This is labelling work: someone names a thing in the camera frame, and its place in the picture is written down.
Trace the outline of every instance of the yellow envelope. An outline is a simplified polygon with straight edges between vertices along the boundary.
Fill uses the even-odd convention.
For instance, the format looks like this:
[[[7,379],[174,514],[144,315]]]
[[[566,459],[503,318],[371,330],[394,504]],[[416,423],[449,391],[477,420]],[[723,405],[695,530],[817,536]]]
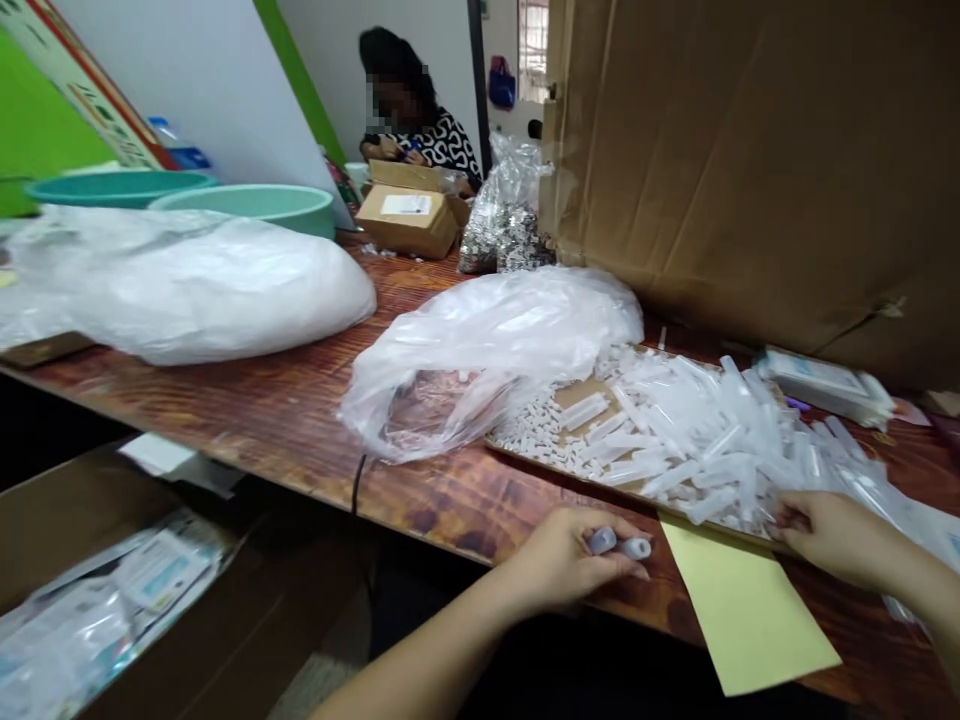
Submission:
[[[772,553],[666,515],[660,521],[724,695],[840,665]]]

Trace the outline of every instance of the green plastic basin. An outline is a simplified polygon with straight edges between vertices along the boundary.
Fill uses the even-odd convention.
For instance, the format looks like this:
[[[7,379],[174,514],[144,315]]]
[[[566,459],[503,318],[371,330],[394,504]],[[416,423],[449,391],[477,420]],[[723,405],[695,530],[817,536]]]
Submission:
[[[121,170],[50,178],[28,185],[24,190],[37,202],[54,205],[145,208],[164,195],[217,184],[219,180],[202,173]]]
[[[299,185],[224,185],[160,198],[151,210],[216,210],[333,240],[333,196]]]

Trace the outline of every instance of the hand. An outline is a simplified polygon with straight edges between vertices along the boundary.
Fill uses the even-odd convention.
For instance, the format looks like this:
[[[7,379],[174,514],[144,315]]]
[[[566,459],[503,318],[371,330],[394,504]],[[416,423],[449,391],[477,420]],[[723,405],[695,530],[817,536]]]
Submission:
[[[923,552],[893,525],[846,495],[780,493],[779,534],[802,557],[851,585],[892,594],[897,572]]]
[[[540,523],[520,550],[491,575],[499,576],[502,592],[520,604],[524,615],[564,607],[585,598],[601,585],[627,575],[649,580],[646,568],[626,555],[590,554],[587,538],[608,525],[620,540],[650,537],[612,513],[558,508]]]
[[[384,160],[399,160],[400,156],[403,155],[403,148],[397,145],[396,141],[392,138],[381,135],[380,152],[383,153]]]
[[[421,167],[430,167],[430,163],[423,156],[423,153],[417,150],[410,150],[407,153],[407,157],[404,159],[404,162],[409,163],[410,165],[420,165]]]
[[[470,186],[470,181],[464,177],[457,178],[457,193],[460,197],[473,197],[476,193]]]

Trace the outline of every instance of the wooden tabletop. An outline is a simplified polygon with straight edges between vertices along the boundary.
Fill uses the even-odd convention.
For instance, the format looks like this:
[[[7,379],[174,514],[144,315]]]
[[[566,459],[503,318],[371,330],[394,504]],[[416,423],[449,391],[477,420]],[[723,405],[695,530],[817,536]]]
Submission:
[[[28,371],[0,366],[24,382],[157,432],[210,457],[340,508],[350,507],[363,456],[337,421],[356,355],[399,312],[422,304],[460,276],[455,265],[415,263],[342,244],[377,287],[372,318],[339,335],[265,357],[160,368],[95,347]]]
[[[397,312],[418,304],[403,294],[395,297],[402,303]],[[663,324],[648,317],[645,326],[647,344],[656,345]],[[673,325],[665,349],[713,363],[729,352],[718,339]],[[899,421],[891,423],[889,435],[848,427],[868,452],[887,463],[894,484],[917,500],[960,515],[960,474],[931,429]],[[599,607],[704,645],[657,515],[640,501],[625,502],[602,487],[510,460],[480,442],[406,465],[367,459],[358,494],[361,517],[488,565],[508,558],[558,504],[604,507],[654,535],[658,552],[649,565],[652,581],[625,580],[610,587],[596,599]],[[876,595],[798,560],[782,558],[782,564],[844,661],[799,682],[892,717],[957,715],[960,708],[921,630],[892,620]]]
[[[656,514],[603,488],[579,483],[493,453],[480,443],[402,466],[365,460],[337,422],[353,358],[400,313],[463,279],[453,259],[416,263],[344,246],[377,286],[378,310],[361,325],[312,345],[250,360],[155,368],[94,348],[14,377],[116,418],[158,432],[211,457],[337,507],[349,508],[360,472],[362,517],[486,564],[502,562],[558,504],[606,507],[655,536],[652,580],[627,580],[596,604],[617,615],[703,645],[696,615]],[[652,342],[661,323],[646,319]],[[671,326],[666,349],[715,362],[719,343]],[[890,479],[911,497],[960,515],[960,476],[928,428],[900,422],[889,437],[854,434],[888,464]],[[784,567],[844,664],[800,682],[884,714],[956,716],[957,705],[929,642],[890,619],[876,596],[788,558]]]

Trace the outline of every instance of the woman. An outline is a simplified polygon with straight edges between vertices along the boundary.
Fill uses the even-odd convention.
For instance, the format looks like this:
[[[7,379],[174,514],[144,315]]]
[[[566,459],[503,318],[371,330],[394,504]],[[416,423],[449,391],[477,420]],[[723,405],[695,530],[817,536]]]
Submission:
[[[932,638],[954,691],[960,690],[960,575],[844,495],[784,492],[780,503],[780,538],[831,575],[892,595],[913,610]],[[455,717],[512,626],[576,602],[618,578],[649,579],[643,566],[625,555],[590,555],[586,538],[604,526],[612,527],[621,540],[643,536],[626,520],[601,510],[554,511],[519,552],[371,663],[312,720]],[[637,653],[638,662],[643,654],[643,648],[620,651]],[[606,656],[572,656],[569,662],[616,662],[618,657],[611,649]],[[637,677],[638,685],[642,679]],[[642,698],[638,716],[657,717],[645,714]]]
[[[360,59],[380,116],[392,132],[368,134],[360,143],[367,160],[408,162],[460,170],[473,194],[480,166],[463,126],[437,104],[433,81],[410,43],[375,27],[360,35]]]

